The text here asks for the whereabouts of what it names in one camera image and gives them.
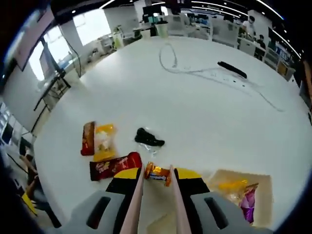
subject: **round table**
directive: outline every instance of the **round table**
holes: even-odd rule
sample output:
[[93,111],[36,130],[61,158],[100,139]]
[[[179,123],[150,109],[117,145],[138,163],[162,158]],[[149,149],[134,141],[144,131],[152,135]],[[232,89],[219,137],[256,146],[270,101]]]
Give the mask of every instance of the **round table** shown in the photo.
[[[217,65],[244,71],[244,80]],[[61,223],[111,179],[92,182],[81,156],[83,125],[113,123],[119,156],[138,150],[139,127],[166,141],[143,163],[271,175],[276,229],[296,205],[312,165],[307,106],[273,69],[231,47],[201,39],[158,37],[118,50],[66,92],[35,142],[40,181]],[[170,188],[145,181],[139,233],[174,210]]]

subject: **purple snack bag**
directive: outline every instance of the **purple snack bag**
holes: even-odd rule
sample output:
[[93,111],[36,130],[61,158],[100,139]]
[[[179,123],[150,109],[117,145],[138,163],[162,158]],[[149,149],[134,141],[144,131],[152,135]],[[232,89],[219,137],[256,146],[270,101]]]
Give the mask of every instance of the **purple snack bag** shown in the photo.
[[257,187],[258,183],[247,186],[244,197],[240,203],[240,208],[243,211],[244,217],[249,223],[254,222],[254,194]]

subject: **ceiling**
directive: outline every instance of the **ceiling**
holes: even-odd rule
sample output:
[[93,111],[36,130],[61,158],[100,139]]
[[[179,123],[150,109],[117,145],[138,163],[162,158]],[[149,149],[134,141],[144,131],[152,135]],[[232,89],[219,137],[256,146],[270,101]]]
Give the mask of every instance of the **ceiling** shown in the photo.
[[[67,21],[73,14],[72,11],[76,10],[76,14],[97,9],[109,0],[51,0],[51,9],[60,22]],[[203,2],[210,2],[216,4],[227,3],[228,7],[234,8],[239,11],[247,13],[248,10],[254,9],[258,12],[264,12],[265,15],[272,20],[275,30],[284,38],[289,39],[290,44],[297,52],[305,51],[305,54],[311,53],[311,45],[308,41],[307,33],[309,30],[307,24],[309,23],[308,7],[304,7],[303,0],[297,0],[296,4],[286,4],[281,0],[262,0],[275,9],[284,20],[274,14],[267,7],[263,6],[257,0],[199,0]],[[6,48],[13,40],[14,36],[22,26],[25,19],[36,8],[45,6],[49,0],[10,0],[1,1],[0,9],[2,9],[2,21],[6,24],[2,24],[0,29],[1,36],[1,55],[3,56]],[[125,4],[133,4],[130,0],[115,0],[107,5],[105,8],[118,7]]]

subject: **ceiling light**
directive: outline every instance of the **ceiling light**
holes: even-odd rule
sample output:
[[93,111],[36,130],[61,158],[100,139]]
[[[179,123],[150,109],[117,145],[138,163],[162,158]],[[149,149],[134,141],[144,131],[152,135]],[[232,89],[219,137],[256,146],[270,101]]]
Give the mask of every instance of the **ceiling light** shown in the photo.
[[277,14],[282,20],[284,20],[284,18],[279,14],[277,13],[273,8],[271,8],[269,5],[267,5],[266,3],[264,3],[263,1],[261,0],[256,0],[257,2],[261,3],[262,5],[268,7],[271,11],[273,11],[275,14]]
[[217,11],[217,12],[221,12],[223,14],[227,14],[227,15],[239,18],[238,16],[236,16],[234,14],[231,14],[231,13],[228,13],[228,12],[224,12],[224,11],[220,11],[220,10],[216,10],[216,9],[212,9],[212,8],[205,8],[205,7],[200,7],[200,6],[192,6],[192,8],[198,8],[198,9],[204,9],[204,10],[210,10],[210,11]]
[[99,9],[103,9],[105,6],[107,6],[108,4],[111,4],[112,2],[114,2],[115,0],[110,0],[107,3],[105,3],[104,5],[100,6]]
[[213,6],[220,6],[220,7],[227,8],[227,9],[229,9],[229,10],[236,11],[236,12],[238,12],[238,13],[241,13],[241,14],[243,14],[243,15],[248,16],[248,15],[247,15],[246,13],[244,13],[244,12],[235,10],[235,9],[230,8],[230,7],[227,7],[227,6],[223,6],[223,5],[219,5],[219,4],[214,4],[214,3],[209,3],[209,2],[202,2],[202,1],[192,1],[192,2],[193,2],[193,3],[201,3],[201,4],[209,4],[209,5],[213,5]]
[[294,48],[285,40],[285,39],[283,39],[282,38],[282,36],[281,35],[279,35],[276,31],[274,31],[273,29],[272,29],[272,31],[276,34],[276,35],[278,35],[297,55],[298,55],[298,57],[299,58],[301,58],[301,56],[297,53],[297,51],[295,51],[294,50]]
[[157,3],[152,3],[152,6],[158,5],[158,4],[164,4],[164,3],[165,3],[164,1],[162,1],[162,2],[157,2]]

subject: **black wire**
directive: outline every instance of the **black wire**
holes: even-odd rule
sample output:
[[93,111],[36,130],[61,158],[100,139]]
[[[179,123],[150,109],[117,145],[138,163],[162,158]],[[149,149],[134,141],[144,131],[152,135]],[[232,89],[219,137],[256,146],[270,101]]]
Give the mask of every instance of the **black wire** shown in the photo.
[[13,160],[13,162],[15,162],[15,164],[16,164],[19,168],[21,168],[26,174],[28,174],[28,172],[25,171],[25,169],[22,168],[9,154],[7,154],[7,155]]
[[78,62],[79,62],[79,77],[81,77],[81,62],[80,62],[80,58],[79,58],[79,54],[77,53],[77,51],[72,47],[72,45],[68,42],[68,40],[64,37],[65,41],[67,42],[67,44],[69,45],[69,47],[75,52],[75,54],[77,55],[78,58]]

